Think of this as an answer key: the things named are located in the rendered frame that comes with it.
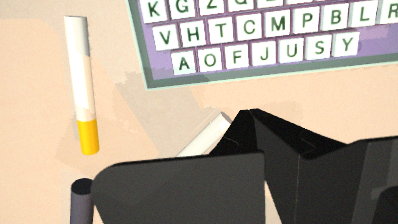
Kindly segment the letter keyboard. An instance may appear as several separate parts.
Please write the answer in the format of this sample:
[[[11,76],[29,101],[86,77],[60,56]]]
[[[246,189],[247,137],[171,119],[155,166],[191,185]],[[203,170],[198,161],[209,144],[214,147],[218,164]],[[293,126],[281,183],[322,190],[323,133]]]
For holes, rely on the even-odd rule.
[[[125,0],[145,91],[398,64],[398,0]]]

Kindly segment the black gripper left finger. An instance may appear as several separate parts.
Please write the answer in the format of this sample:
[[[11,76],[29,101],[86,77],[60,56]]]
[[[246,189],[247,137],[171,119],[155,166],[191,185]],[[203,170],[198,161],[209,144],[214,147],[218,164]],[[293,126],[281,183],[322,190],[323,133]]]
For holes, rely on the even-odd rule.
[[[103,224],[266,224],[265,153],[240,110],[209,154],[121,162],[91,195]]]

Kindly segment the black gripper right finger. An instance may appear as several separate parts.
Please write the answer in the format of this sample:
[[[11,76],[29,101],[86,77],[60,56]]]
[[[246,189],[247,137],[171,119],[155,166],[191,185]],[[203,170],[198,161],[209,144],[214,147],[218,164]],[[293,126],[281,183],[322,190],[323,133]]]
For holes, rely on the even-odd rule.
[[[249,111],[282,224],[371,224],[380,193],[398,186],[398,135],[345,143]]]

